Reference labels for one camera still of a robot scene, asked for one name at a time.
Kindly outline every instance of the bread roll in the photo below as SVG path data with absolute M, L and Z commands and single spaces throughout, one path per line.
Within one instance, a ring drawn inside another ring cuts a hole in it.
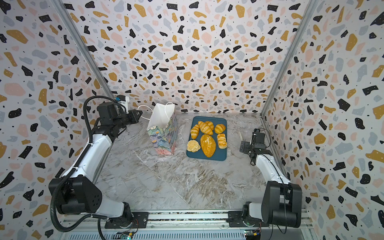
M 204 134 L 213 135 L 212 129 L 206 124 L 205 122 L 199 121 L 198 122 L 200 131 Z
M 207 157 L 212 157 L 216 151 L 216 142 L 214 138 L 207 134 L 204 134 L 203 136 L 201 136 L 200 145 L 201 145 L 201 149 L 203 150 L 203 153 Z
M 220 134 L 225 131 L 225 125 L 224 124 L 217 124 L 215 127 L 215 133 Z
M 187 151 L 197 152 L 200 148 L 201 147 L 196 140 L 191 140 L 187 143 Z
M 212 131 L 214 130 L 215 126 L 214 126 L 214 123 L 213 123 L 213 122 L 211 122 L 211 121 L 206 121 L 205 123 L 211 128 Z
M 191 129 L 191 138 L 196 139 L 197 136 L 199 135 L 200 127 L 196 124 L 192 129 Z
M 220 149 L 227 148 L 227 139 L 225 138 L 224 133 L 220 133 L 217 135 L 217 145 Z

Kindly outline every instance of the marble tabletop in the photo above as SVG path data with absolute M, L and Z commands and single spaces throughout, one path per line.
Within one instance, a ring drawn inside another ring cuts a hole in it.
M 179 130 L 172 156 L 156 154 L 146 131 L 148 120 L 140 119 L 114 142 L 96 186 L 133 210 L 241 209 L 246 201 L 261 202 L 265 180 L 248 156 L 239 152 L 241 141 L 250 141 L 253 129 L 262 127 L 260 117 L 206 116 L 227 120 L 225 161 L 187 157 L 194 115 L 177 115 Z

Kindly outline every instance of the robotic arm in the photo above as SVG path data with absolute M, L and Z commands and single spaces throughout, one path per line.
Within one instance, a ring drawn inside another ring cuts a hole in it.
M 301 188 L 292 184 L 277 167 L 271 151 L 266 149 L 264 138 L 260 129 L 254 129 L 251 142 L 242 141 L 240 145 L 240 152 L 249 155 L 251 165 L 261 170 L 267 183 L 261 205 L 253 202 L 244 205 L 243 220 L 249 225 L 261 219 L 267 224 L 298 228 L 301 224 Z
M 102 103 L 97 107 L 100 117 L 91 129 L 86 105 L 94 98 L 104 98 L 111 102 Z M 139 122 L 142 111 L 135 109 L 126 111 L 127 103 L 123 95 L 118 95 L 116 99 L 93 96 L 85 101 L 83 116 L 89 133 L 88 144 L 72 167 L 61 178 L 52 179 L 48 185 L 52 195 L 50 214 L 57 230 L 71 231 L 87 217 L 108 219 L 117 227 L 127 227 L 131 224 L 133 215 L 128 203 L 108 199 L 92 183 L 97 169 L 102 164 L 102 159 L 114 140 L 127 128 L 127 125 Z M 86 215 L 71 227 L 63 227 L 57 219 L 56 209 L 60 214 L 83 213 Z

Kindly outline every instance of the patterned wall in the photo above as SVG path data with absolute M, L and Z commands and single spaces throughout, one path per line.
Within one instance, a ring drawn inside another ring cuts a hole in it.
M 181 112 L 263 107 L 307 0 L 66 0 L 115 94 Z
M 0 239 L 53 239 L 48 184 L 84 147 L 82 103 L 103 91 L 49 1 L 0 8 Z
M 383 11 L 319 1 L 266 116 L 319 239 L 384 239 Z

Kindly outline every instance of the blue tray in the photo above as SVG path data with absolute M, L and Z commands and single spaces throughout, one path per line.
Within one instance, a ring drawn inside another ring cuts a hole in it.
M 227 136 L 227 121 L 224 118 L 212 118 L 212 117 L 194 117 L 192 120 L 192 126 L 190 130 L 192 129 L 193 126 L 195 126 L 199 121 L 206 122 L 206 121 L 211 121 L 213 122 L 214 126 L 216 127 L 217 124 L 224 124 L 225 126 L 225 131 L 223 132 L 225 134 L 226 139 L 228 140 Z M 187 151 L 187 156 L 190 158 L 200 158 L 200 159 L 208 159 L 208 160 L 216 160 L 216 161 L 224 161 L 227 158 L 227 149 L 220 149 L 217 145 L 217 133 L 213 131 L 213 139 L 215 140 L 216 143 L 216 151 L 213 154 L 212 157 L 207 157 L 202 149 L 199 149 L 197 152 L 189 152 Z M 203 136 L 204 133 L 201 131 L 199 132 L 199 135 L 195 139 L 199 145 L 200 145 L 200 138 Z

